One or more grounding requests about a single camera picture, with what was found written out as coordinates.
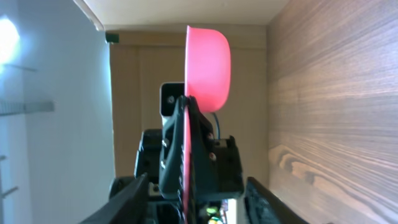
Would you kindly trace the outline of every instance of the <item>pink object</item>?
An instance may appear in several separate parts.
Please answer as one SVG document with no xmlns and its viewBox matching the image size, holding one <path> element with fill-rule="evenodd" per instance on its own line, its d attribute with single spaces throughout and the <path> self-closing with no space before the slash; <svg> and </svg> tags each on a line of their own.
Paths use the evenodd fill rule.
<svg viewBox="0 0 398 224">
<path fill-rule="evenodd" d="M 231 53 L 225 36 L 216 30 L 188 26 L 185 49 L 185 96 L 194 96 L 202 113 L 215 112 L 225 104 L 230 82 Z M 187 217 L 189 194 L 190 137 L 188 110 L 185 108 L 183 174 L 185 217 Z"/>
</svg>

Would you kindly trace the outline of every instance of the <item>screw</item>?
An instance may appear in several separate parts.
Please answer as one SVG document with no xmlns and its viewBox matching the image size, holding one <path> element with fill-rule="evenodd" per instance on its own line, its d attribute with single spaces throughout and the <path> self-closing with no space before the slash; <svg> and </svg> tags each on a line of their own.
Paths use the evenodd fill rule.
<svg viewBox="0 0 398 224">
<path fill-rule="evenodd" d="M 175 101 L 174 96 L 170 96 L 170 97 L 167 98 L 167 102 L 170 103 L 170 104 L 173 104 L 174 101 Z"/>
<path fill-rule="evenodd" d="M 212 153 L 212 152 L 209 154 L 209 158 L 210 158 L 213 162 L 215 162 L 215 161 L 217 160 L 216 154 L 214 154 L 214 153 Z"/>
<path fill-rule="evenodd" d="M 166 168 L 166 160 L 162 160 L 160 166 L 162 166 L 163 169 Z"/>
<path fill-rule="evenodd" d="M 163 139 L 163 140 L 162 140 L 162 145 L 163 145 L 164 147 L 168 147 L 169 144 L 170 144 L 170 142 L 169 142 L 168 139 Z"/>
</svg>

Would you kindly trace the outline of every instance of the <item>bright light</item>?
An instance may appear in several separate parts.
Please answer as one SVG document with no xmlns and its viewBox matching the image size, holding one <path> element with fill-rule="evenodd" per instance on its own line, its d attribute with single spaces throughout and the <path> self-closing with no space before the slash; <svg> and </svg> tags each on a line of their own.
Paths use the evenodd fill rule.
<svg viewBox="0 0 398 224">
<path fill-rule="evenodd" d="M 0 66 L 14 58 L 18 41 L 19 34 L 15 25 L 7 17 L 0 17 Z"/>
</svg>

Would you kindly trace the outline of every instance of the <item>wire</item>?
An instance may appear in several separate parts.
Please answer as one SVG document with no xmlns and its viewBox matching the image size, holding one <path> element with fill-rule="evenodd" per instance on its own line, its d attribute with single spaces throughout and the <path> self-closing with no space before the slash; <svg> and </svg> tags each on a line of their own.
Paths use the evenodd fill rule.
<svg viewBox="0 0 398 224">
<path fill-rule="evenodd" d="M 216 113 L 212 113 L 214 116 L 214 119 L 216 120 L 216 126 L 217 126 L 217 138 L 221 139 L 221 133 L 220 133 L 220 124 L 218 122 L 218 118 L 217 118 L 217 114 Z"/>
</svg>

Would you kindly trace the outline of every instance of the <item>wood grain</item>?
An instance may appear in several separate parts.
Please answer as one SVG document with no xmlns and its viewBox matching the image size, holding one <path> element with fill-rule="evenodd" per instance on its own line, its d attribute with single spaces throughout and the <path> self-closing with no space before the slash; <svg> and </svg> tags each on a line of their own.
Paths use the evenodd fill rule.
<svg viewBox="0 0 398 224">
<path fill-rule="evenodd" d="M 267 47 L 271 191 L 311 223 L 398 223 L 398 1 L 291 1 Z"/>
</svg>

